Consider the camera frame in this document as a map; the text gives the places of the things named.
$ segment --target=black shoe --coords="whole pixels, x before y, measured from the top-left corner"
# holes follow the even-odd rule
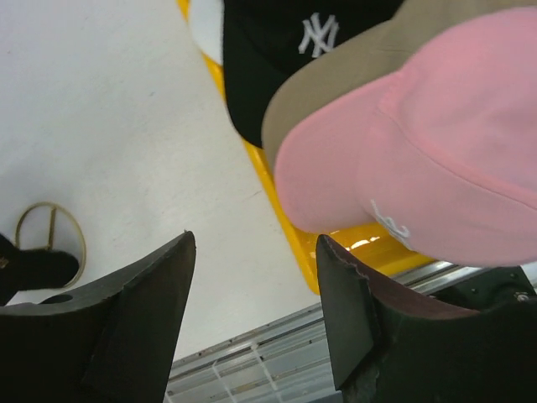
[[[0,306],[18,291],[57,289],[75,278],[78,260],[55,250],[20,250],[0,234]]]

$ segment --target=black baseball cap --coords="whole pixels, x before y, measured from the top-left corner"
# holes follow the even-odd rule
[[[235,129],[261,147],[265,109],[284,81],[339,44],[391,19],[402,3],[224,0],[224,87]]]

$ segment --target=white embroidered logo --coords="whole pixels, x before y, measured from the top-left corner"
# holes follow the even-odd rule
[[[334,43],[336,42],[337,31],[339,30],[339,24],[336,21],[336,16],[331,15],[326,21],[325,25],[321,27],[319,22],[319,13],[311,14],[310,19],[302,21],[304,25],[304,37],[299,45],[299,52],[304,54],[311,41],[315,44],[311,57],[316,59],[322,52],[330,52],[334,49]]]
[[[407,249],[413,250],[409,246],[408,241],[408,239],[410,238],[410,230],[405,226],[397,228],[397,224],[395,223],[393,218],[382,216],[382,214],[378,210],[377,203],[375,203],[374,200],[371,200],[371,204],[373,205],[373,210],[375,211],[375,215],[377,216],[377,221],[388,230],[389,234],[392,237],[400,241]]]

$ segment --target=white floor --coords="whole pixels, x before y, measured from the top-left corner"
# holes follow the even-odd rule
[[[175,0],[2,1],[0,134],[0,232],[32,203],[66,207],[88,247],[78,285],[194,232],[176,359],[318,302]]]

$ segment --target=yellow shelf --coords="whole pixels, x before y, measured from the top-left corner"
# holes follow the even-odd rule
[[[188,0],[177,0],[177,3],[185,18],[188,19]],[[218,90],[222,97],[225,97],[222,68],[205,55],[203,57]],[[279,205],[273,179],[269,173],[270,170],[263,151],[246,141],[243,141],[243,143],[295,254],[305,281],[310,289],[319,295],[317,267],[315,263],[317,235],[303,233],[293,227]],[[338,243],[350,250],[363,263],[368,264],[385,275],[396,275],[433,261],[431,258],[409,251],[401,243],[390,237],[388,232],[377,223],[337,231],[330,235]]]

